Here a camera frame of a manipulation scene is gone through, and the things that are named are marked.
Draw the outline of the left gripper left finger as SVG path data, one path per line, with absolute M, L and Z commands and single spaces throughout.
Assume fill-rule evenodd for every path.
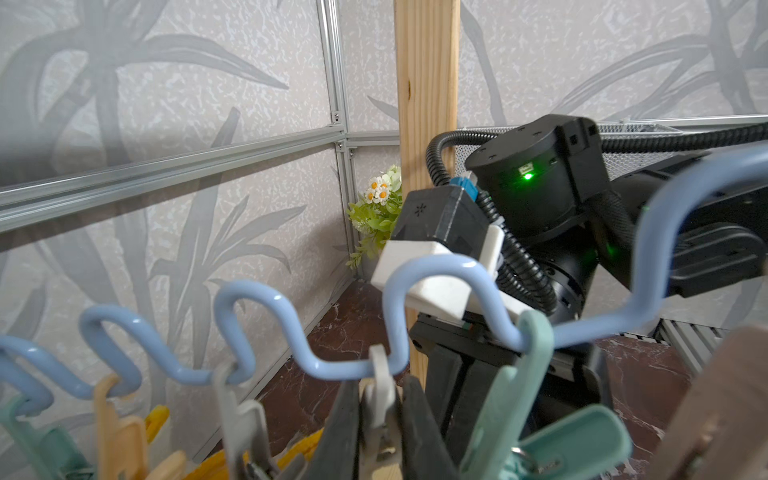
M 344 381 L 303 479 L 353 480 L 358 473 L 360 393 L 357 380 Z

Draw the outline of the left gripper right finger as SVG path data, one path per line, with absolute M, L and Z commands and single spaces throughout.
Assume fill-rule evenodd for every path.
M 459 479 L 459 472 L 445 446 L 421 383 L 412 375 L 406 375 L 402 380 L 400 416 L 402 477 L 415 480 Z

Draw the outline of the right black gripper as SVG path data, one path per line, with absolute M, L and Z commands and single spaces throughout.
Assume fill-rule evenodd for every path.
M 452 460 L 464 457 L 486 396 L 504 365 L 519 354 L 491 338 L 478 314 L 459 327 L 420 313 L 409 335 L 428 357 L 425 394 Z M 591 404 L 612 407 L 612 393 L 603 351 L 580 344 L 554 352 L 522 436 L 543 429 Z

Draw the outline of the blue clip hanger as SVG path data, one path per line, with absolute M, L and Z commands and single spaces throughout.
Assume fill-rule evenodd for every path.
M 648 204 L 636 237 L 632 267 L 632 293 L 611 313 L 549 326 L 535 310 L 522 313 L 513 327 L 491 321 L 491 306 L 484 308 L 491 331 L 500 342 L 521 354 L 514 366 L 496 375 L 473 429 L 466 454 L 455 464 L 459 479 L 588 479 L 627 459 L 632 442 L 624 423 L 609 409 L 592 405 L 580 409 L 543 430 L 522 436 L 525 419 L 539 391 L 546 364 L 556 348 L 602 339 L 627 331 L 648 320 L 660 307 L 665 278 L 671 270 L 673 237 L 684 218 L 717 189 L 767 175 L 765 144 L 733 148 L 714 154 L 704 163 L 674 178 Z M 98 384 L 82 382 L 66 366 L 35 344 L 16 337 L 1 340 L 1 378 L 17 389 L 17 396 L 1 409 L 1 424 L 42 479 L 70 477 L 96 479 L 178 479 L 185 455 L 175 452 L 156 467 L 149 464 L 145 423 L 135 416 L 120 416 L 113 397 L 136 391 L 142 377 L 134 362 L 105 332 L 104 323 L 122 327 L 147 356 L 171 379 L 188 386 L 212 386 L 220 395 L 219 415 L 225 433 L 228 467 L 233 477 L 245 477 L 256 458 L 261 438 L 262 406 L 238 402 L 230 391 L 255 370 L 255 355 L 238 333 L 233 304 L 239 299 L 266 306 L 276 317 L 294 357 L 308 374 L 330 381 L 369 382 L 360 398 L 358 468 L 378 469 L 393 462 L 402 465 L 400 411 L 402 389 L 394 378 L 409 362 L 406 326 L 387 328 L 389 343 L 376 345 L 366 360 L 329 362 L 312 351 L 293 305 L 278 291 L 259 283 L 238 281 L 217 296 L 215 320 L 235 359 L 214 370 L 189 369 L 159 339 L 142 318 L 118 306 L 100 305 L 86 310 L 79 322 L 88 346 L 106 363 L 111 374 Z M 74 397 L 93 404 L 99 436 L 99 459 L 90 464 L 68 435 L 58 429 L 39 431 L 28 417 L 52 401 L 47 388 L 18 368 L 21 356 L 43 375 Z

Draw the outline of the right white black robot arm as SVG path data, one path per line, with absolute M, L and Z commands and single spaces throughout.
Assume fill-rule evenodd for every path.
M 512 299 L 579 317 L 598 265 L 630 287 L 632 244 L 643 207 L 666 183 L 718 147 L 767 140 L 767 121 L 696 134 L 612 136 L 585 117 L 548 114 L 506 132 L 457 130 L 436 136 L 426 163 L 435 187 L 409 193 L 393 240 L 436 241 L 479 258 L 481 237 L 500 226 L 496 285 Z M 442 161 L 447 147 L 475 145 L 459 186 Z M 609 160 L 634 166 L 615 175 Z M 710 194 L 683 221 L 672 255 L 669 296 L 692 297 L 764 275 L 767 180 Z M 500 367 L 519 354 L 491 340 L 478 313 L 451 325 L 421 309 L 410 336 L 429 357 L 426 398 L 455 462 Z M 589 404 L 613 407 L 605 355 L 594 343 L 556 350 L 524 434 Z

